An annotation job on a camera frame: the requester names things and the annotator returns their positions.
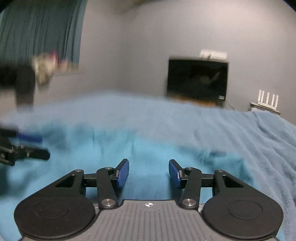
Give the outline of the teal hooded jacket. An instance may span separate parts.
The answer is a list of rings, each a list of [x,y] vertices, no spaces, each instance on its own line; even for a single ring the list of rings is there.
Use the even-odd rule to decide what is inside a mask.
[[[135,131],[104,130],[88,125],[51,123],[29,129],[43,137],[42,147],[50,151],[48,161],[24,159],[14,166],[1,165],[1,239],[19,240],[14,221],[16,206],[26,197],[76,169],[95,173],[128,159],[130,171],[121,197],[124,199],[178,199],[182,192],[172,183],[168,163],[203,173],[222,169],[254,185],[245,161],[236,154],[174,145],[145,139]]]

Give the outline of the black hanging garment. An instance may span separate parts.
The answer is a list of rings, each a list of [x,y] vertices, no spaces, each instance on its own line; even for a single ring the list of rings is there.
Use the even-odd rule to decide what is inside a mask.
[[[28,65],[1,65],[1,89],[14,90],[16,106],[33,106],[36,88],[35,72]]]

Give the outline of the cream fleece garment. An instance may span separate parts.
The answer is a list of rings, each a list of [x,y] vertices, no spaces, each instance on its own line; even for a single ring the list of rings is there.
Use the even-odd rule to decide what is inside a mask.
[[[39,85],[48,83],[56,69],[56,62],[53,55],[43,53],[32,58],[32,69],[35,72],[36,82]]]

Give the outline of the blue bed blanket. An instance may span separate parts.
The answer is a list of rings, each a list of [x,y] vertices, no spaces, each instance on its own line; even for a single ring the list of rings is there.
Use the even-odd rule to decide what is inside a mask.
[[[236,154],[253,174],[252,186],[281,205],[279,240],[295,240],[295,125],[275,114],[99,92],[14,111],[1,122],[27,133],[51,123],[130,130],[152,141]]]

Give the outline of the pink object on sill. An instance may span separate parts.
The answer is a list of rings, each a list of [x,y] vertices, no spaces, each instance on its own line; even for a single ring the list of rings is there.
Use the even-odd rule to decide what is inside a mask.
[[[56,51],[53,51],[51,53],[51,58],[53,59],[53,63],[56,70],[64,71],[69,68],[69,60],[67,58],[59,59],[58,53]]]

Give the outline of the teal window curtain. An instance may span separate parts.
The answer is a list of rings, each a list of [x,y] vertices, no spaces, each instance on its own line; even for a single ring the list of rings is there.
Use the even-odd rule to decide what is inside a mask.
[[[12,1],[1,12],[1,62],[54,53],[79,63],[87,1]]]

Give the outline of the white wifi router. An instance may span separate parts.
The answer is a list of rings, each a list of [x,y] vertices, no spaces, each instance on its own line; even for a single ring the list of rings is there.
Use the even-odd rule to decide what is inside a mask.
[[[258,93],[257,102],[250,102],[248,111],[267,111],[276,115],[280,115],[278,111],[278,99],[277,94],[270,94],[260,89]]]

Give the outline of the black monitor screen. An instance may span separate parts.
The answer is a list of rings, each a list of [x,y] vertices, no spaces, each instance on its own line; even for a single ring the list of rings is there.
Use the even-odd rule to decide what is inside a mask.
[[[166,95],[222,104],[227,95],[229,62],[170,58]]]

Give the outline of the white wall power strip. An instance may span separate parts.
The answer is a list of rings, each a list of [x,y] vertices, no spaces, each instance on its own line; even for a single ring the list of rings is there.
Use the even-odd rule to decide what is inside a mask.
[[[201,50],[200,51],[200,58],[209,58],[209,59],[227,59],[227,52],[222,51],[214,51],[214,50]]]

